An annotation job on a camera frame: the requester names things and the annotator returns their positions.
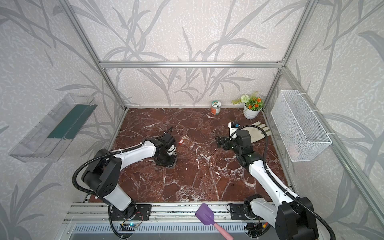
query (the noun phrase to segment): white flower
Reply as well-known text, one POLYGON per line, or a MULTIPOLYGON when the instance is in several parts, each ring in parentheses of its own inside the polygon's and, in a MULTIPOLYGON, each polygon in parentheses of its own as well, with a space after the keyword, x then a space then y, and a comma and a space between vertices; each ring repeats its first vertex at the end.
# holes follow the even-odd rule
POLYGON ((242 95, 241 98, 240 98, 242 103, 249 102, 249 99, 250 99, 250 97, 247 94, 242 95))

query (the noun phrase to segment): potted plant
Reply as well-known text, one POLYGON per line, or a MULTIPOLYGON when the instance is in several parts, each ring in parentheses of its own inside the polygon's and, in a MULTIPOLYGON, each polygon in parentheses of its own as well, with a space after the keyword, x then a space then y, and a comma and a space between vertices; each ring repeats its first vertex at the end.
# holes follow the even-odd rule
POLYGON ((257 97, 258 92, 252 93, 250 96, 244 94, 240 99, 233 100, 233 104, 244 104, 244 117, 247 119, 254 119, 264 106, 264 101, 257 97))

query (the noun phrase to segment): pink handle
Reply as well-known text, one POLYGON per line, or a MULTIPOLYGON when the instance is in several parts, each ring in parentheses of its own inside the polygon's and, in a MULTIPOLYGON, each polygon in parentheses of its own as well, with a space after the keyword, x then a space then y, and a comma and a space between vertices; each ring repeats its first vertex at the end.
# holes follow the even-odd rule
POLYGON ((220 227, 217 223, 214 224, 214 227, 225 237, 226 240, 233 240, 233 237, 227 233, 222 227, 220 227))

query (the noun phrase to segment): spatula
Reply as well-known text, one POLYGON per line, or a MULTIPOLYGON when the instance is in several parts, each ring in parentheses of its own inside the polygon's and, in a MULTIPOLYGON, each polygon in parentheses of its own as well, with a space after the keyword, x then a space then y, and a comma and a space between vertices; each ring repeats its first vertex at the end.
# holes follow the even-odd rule
POLYGON ((203 203, 200 205, 195 215, 204 225, 212 224, 221 233, 221 235, 225 237, 226 240, 233 240, 233 237, 229 233, 227 233, 222 227, 215 223, 214 212, 210 210, 207 204, 203 203))

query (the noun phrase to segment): tin can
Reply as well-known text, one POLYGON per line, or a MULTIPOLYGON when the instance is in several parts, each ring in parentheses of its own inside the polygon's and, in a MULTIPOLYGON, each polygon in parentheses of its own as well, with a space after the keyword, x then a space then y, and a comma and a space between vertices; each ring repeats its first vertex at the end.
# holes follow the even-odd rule
POLYGON ((218 115, 221 109, 221 102, 219 100, 213 100, 211 103, 211 113, 213 115, 218 115))

